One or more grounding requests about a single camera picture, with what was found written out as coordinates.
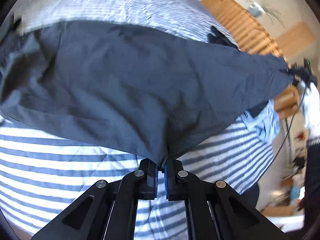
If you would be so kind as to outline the white gloved right hand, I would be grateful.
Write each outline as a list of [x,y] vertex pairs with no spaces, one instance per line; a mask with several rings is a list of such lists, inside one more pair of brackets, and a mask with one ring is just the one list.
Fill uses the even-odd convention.
[[300,98],[299,110],[304,116],[304,127],[309,130],[309,139],[319,137],[319,91],[311,82],[307,85],[300,80],[297,89]]

